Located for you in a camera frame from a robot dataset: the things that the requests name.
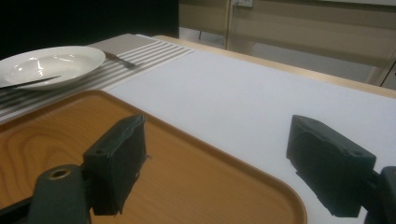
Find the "floor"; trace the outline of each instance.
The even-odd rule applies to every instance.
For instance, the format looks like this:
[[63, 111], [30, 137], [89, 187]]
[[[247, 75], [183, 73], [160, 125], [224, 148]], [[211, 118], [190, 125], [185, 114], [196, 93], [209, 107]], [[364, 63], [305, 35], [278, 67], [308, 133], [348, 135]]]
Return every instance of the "floor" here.
[[[214, 35], [206, 32], [200, 33], [200, 31], [180, 27], [179, 38], [194, 43], [224, 49], [222, 35]], [[282, 49], [261, 43], [254, 44], [252, 56], [302, 67], [337, 77], [344, 77], [359, 82], [366, 82], [375, 69], [374, 67], [366, 64], [352, 63], [297, 50]]]

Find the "wooden table edge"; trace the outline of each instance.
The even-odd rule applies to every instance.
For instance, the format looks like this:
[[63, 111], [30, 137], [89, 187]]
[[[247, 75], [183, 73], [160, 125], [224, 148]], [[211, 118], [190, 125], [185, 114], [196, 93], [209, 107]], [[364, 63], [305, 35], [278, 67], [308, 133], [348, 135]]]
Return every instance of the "wooden table edge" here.
[[313, 78], [318, 81], [332, 83], [332, 84], [347, 87], [347, 88], [350, 88], [353, 90], [366, 91], [366, 92], [370, 92], [373, 94], [396, 99], [396, 91], [394, 91], [394, 90], [377, 87], [374, 85], [370, 85], [370, 84], [366, 84], [366, 83], [362, 83], [362, 82], [358, 82], [358, 81], [354, 81], [354, 80], [350, 80], [350, 79], [345, 79], [345, 78], [341, 78], [341, 77], [326, 75], [326, 74], [323, 74], [320, 72], [315, 72], [315, 71], [311, 71], [311, 70], [307, 70], [307, 69], [303, 69], [303, 68], [283, 64], [283, 63], [276, 63], [276, 62], [272, 62], [269, 60], [264, 60], [261, 58], [257, 58], [257, 57], [237, 53], [237, 52], [232, 52], [232, 51], [229, 51], [226, 49], [217, 49], [214, 47], [209, 47], [209, 46], [205, 46], [205, 45], [201, 45], [201, 44], [197, 44], [197, 43], [192, 43], [187, 40], [176, 39], [176, 38], [165, 36], [165, 35], [155, 35], [153, 38], [171, 42], [171, 43], [178, 44], [178, 45], [192, 48], [192, 49], [204, 50], [204, 51], [208, 51], [211, 53], [223, 55], [226, 57], [231, 57], [231, 58], [235, 58], [238, 60], [275, 68], [275, 69], [289, 72], [289, 73], [292, 73], [295, 75]]

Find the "striped placemat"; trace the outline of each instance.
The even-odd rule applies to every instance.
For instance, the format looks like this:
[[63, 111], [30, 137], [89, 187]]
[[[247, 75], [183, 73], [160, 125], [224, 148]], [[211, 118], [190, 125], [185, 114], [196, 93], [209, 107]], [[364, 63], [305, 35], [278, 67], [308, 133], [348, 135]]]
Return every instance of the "striped placemat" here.
[[0, 91], [0, 123], [80, 91], [109, 90], [131, 78], [193, 52], [192, 49], [179, 45], [135, 35], [123, 35], [91, 46], [116, 53], [124, 60], [142, 63], [142, 65], [135, 70], [129, 70], [121, 63], [105, 60], [101, 66], [82, 80], [58, 90]]

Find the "plate rim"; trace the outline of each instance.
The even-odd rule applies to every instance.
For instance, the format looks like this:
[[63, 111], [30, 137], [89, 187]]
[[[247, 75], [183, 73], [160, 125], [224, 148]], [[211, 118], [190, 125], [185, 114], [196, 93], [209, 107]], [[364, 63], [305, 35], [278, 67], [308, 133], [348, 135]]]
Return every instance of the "plate rim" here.
[[44, 58], [52, 55], [56, 55], [56, 52], [67, 54], [67, 53], [75, 53], [79, 55], [88, 56], [90, 59], [93, 59], [90, 62], [91, 66], [89, 66], [86, 71], [78, 73], [75, 77], [70, 77], [68, 79], [62, 81], [56, 81], [56, 78], [52, 80], [52, 82], [42, 82], [33, 85], [18, 87], [17, 89], [20, 90], [51, 90], [59, 88], [63, 85], [67, 85], [71, 82], [78, 81], [84, 76], [88, 75], [91, 71], [98, 68], [106, 58], [106, 55], [103, 53], [102, 50], [98, 48], [93, 48], [89, 46], [60, 46], [60, 47], [51, 47], [51, 48], [44, 48], [44, 49], [34, 49], [30, 51], [26, 51], [20, 54], [16, 54], [5, 58], [0, 61], [0, 82], [6, 85], [15, 85], [20, 84], [20, 82], [9, 82], [5, 79], [7, 75], [9, 75], [9, 71], [17, 64], [23, 63], [27, 61], [32, 56], [37, 58]]

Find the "electrical outlet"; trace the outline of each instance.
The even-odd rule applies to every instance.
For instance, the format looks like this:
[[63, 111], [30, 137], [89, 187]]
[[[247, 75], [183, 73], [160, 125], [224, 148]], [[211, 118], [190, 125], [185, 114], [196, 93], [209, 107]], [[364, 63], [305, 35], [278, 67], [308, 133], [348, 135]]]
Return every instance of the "electrical outlet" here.
[[237, 7], [253, 7], [253, 0], [233, 0], [233, 5]]

